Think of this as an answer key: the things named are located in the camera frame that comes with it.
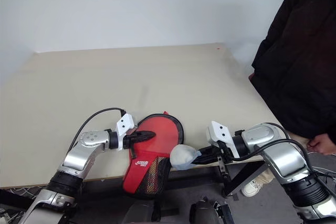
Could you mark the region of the bystander's bare hand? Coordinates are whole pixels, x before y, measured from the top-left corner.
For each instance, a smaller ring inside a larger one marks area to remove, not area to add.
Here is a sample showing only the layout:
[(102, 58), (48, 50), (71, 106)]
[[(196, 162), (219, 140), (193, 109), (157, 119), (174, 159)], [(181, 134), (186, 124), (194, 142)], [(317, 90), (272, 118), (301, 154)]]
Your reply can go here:
[(307, 150), (323, 155), (332, 155), (335, 154), (335, 143), (332, 142), (327, 133), (324, 133), (311, 139), (307, 144)]

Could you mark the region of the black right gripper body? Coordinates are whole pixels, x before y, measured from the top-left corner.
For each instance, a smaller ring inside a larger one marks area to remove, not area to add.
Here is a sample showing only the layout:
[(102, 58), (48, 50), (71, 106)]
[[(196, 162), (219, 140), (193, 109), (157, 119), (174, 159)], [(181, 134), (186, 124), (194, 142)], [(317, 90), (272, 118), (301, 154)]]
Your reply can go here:
[(221, 161), (224, 163), (231, 163), (232, 162), (232, 153), (230, 152), (229, 148), (226, 146), (226, 143), (222, 141), (216, 142), (218, 147), (215, 145), (211, 145), (212, 147), (212, 155), (211, 156), (216, 156), (217, 159), (220, 158)]

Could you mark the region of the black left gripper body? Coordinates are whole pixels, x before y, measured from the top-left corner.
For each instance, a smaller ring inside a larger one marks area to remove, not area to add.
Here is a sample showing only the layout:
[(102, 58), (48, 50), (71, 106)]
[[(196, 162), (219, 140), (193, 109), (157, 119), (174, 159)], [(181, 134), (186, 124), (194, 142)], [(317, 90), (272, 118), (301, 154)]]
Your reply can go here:
[(133, 132), (130, 135), (126, 135), (123, 138), (123, 149), (130, 149), (130, 148), (132, 148), (136, 137), (137, 137), (137, 132)]

